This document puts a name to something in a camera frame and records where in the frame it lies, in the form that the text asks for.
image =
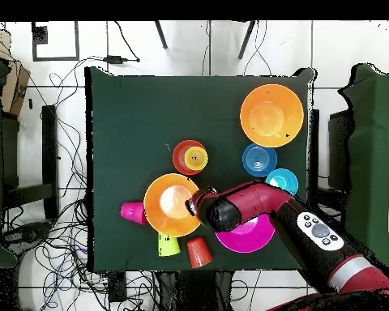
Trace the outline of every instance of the table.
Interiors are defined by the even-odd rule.
[[[184,139],[199,140],[209,162],[192,180],[199,188],[226,190],[252,179],[242,167],[250,140],[242,131],[240,108],[256,87],[278,83],[289,87],[304,108],[304,125],[288,145],[276,148],[278,168],[292,170],[297,195],[306,198],[308,90],[314,73],[293,77],[154,77],[112,76],[85,68],[87,97],[89,267],[94,271],[189,270],[186,242],[201,236],[213,261],[205,269],[297,269],[299,266],[277,235],[263,249],[239,254],[226,249],[213,232],[200,226],[179,238],[180,254],[159,258],[157,232],[149,224],[125,221],[123,202],[142,200],[159,176],[177,173],[174,147]]]

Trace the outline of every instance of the yellow cup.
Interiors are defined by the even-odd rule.
[[[201,147],[192,147],[185,153],[185,164],[187,168],[199,171],[205,168],[207,164],[207,153]]]
[[[159,257],[169,257],[180,253],[176,237],[170,237],[159,232]]]

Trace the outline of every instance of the pink cup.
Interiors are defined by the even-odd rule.
[[[147,222],[143,202],[124,202],[121,206],[121,217],[138,224]]]

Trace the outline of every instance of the plastic bowl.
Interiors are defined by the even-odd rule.
[[[155,179],[148,186],[143,200],[148,223],[171,237],[193,232],[200,222],[186,209],[185,201],[197,190],[198,186],[181,174],[165,174]]]
[[[295,174],[288,169],[275,169],[268,174],[265,182],[272,186],[280,187],[291,195],[294,195],[298,191],[298,179]]]
[[[254,177],[265,177],[276,167],[276,151],[273,148],[250,144],[242,154],[244,169]]]
[[[281,147],[291,142],[304,121],[298,96],[281,85],[263,85],[245,98],[241,126],[246,136],[262,147]]]

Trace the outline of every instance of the pink bowl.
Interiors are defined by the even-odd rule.
[[[218,232],[217,239],[226,248],[236,253],[252,253],[264,247],[274,235],[267,214],[259,215],[236,227],[231,232]]]

